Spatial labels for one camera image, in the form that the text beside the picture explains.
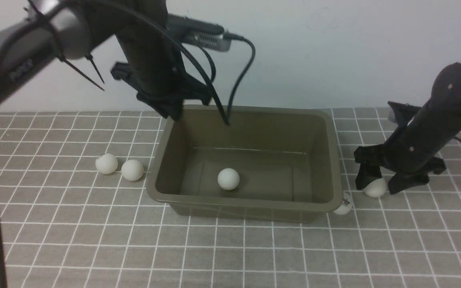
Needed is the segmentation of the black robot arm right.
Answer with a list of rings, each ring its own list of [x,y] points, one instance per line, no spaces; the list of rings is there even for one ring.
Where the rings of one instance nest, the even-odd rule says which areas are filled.
[[[394,195],[408,188],[429,183],[429,174],[446,171],[436,154],[461,132],[461,63],[441,70],[433,83],[431,96],[423,106],[389,101],[390,116],[397,127],[382,144],[359,146],[354,151],[360,165],[356,188]]]

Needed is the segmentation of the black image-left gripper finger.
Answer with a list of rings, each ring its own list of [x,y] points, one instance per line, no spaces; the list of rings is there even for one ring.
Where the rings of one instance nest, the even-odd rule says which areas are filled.
[[[184,101],[183,100],[172,100],[172,101],[153,101],[150,104],[157,113],[163,118],[171,118],[174,121],[178,121],[182,117]]]

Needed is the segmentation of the grey black robot arm left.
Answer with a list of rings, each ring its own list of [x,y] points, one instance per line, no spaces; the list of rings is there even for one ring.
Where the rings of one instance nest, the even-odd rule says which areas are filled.
[[[0,104],[53,60],[71,64],[115,36],[126,57],[111,75],[165,118],[178,120],[185,100],[218,97],[210,77],[185,71],[182,44],[226,52],[225,28],[168,13],[164,0],[31,0],[28,17],[0,31]]]

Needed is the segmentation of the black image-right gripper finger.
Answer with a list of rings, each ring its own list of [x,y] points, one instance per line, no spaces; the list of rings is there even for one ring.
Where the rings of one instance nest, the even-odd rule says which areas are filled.
[[[358,190],[363,191],[366,187],[368,187],[377,179],[383,178],[378,161],[355,159],[355,162],[357,164],[360,164],[359,171],[355,178],[355,186]]]
[[[388,182],[390,195],[395,195],[409,188],[424,186],[429,183],[428,174],[402,174],[396,173]]]

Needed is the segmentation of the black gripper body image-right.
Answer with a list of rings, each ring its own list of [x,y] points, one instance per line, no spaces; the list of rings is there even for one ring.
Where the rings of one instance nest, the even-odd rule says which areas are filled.
[[[394,174],[445,172],[445,162],[437,153],[461,131],[461,114],[430,109],[427,105],[392,101],[388,105],[397,124],[395,131],[382,144],[359,146],[354,158],[376,160],[380,169],[386,168]]]

